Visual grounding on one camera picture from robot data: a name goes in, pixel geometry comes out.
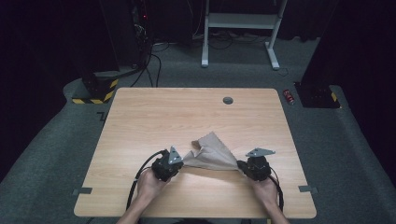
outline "gray carpet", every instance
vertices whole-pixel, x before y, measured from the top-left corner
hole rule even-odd
[[[162,60],[160,87],[290,89],[295,105],[282,105],[318,215],[291,223],[396,223],[396,192],[369,148],[348,108],[342,89],[331,86],[340,109],[304,108],[294,81],[300,81],[318,41],[277,40],[281,69],[273,71],[261,43],[233,44],[209,50],[209,67],[201,68],[201,48],[165,45],[154,48]],[[212,41],[216,47],[226,43]],[[148,66],[155,79],[159,63]],[[130,86],[137,75],[120,79]],[[77,196],[103,128],[107,105],[74,105],[75,80],[64,87],[68,102],[22,153],[0,184],[0,223],[86,223],[76,217]],[[145,73],[136,87],[149,87]],[[117,217],[98,217],[92,223],[115,223]]]

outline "table top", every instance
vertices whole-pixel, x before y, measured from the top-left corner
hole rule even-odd
[[[232,97],[233,103],[223,103]],[[184,157],[191,141],[214,132],[238,160],[255,147],[266,156],[284,192],[288,218],[316,215],[279,96],[272,89],[120,88],[92,157],[75,214],[120,217],[134,176],[152,154],[174,146]],[[184,166],[143,217],[266,217],[239,171]]]

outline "white desk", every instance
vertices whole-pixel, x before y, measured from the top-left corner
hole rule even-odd
[[[271,61],[274,70],[279,69],[279,63],[275,56],[274,44],[276,35],[282,22],[283,12],[285,11],[288,0],[283,0],[280,10],[275,15],[258,15],[258,14],[230,14],[230,13],[210,13],[209,0],[206,0],[205,12],[205,36],[202,51],[202,67],[209,66],[209,47],[208,36],[209,27],[222,28],[248,28],[248,29],[269,29],[273,30],[271,40],[265,42],[265,49]]]

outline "beige cloth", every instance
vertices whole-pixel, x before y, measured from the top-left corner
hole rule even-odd
[[[215,135],[208,135],[191,142],[199,150],[190,151],[184,158],[184,165],[209,170],[238,170],[236,158]]]

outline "human arm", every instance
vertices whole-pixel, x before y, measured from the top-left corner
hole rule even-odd
[[[169,183],[163,182],[155,177],[154,172],[149,168],[144,171],[137,182],[137,196],[131,202],[130,207],[125,211],[117,224],[135,224],[149,204],[160,195],[163,188]]]
[[[254,181],[249,178],[248,181],[272,221],[275,224],[288,224],[289,221],[277,205],[277,189],[274,182],[270,178],[266,178],[263,181]]]

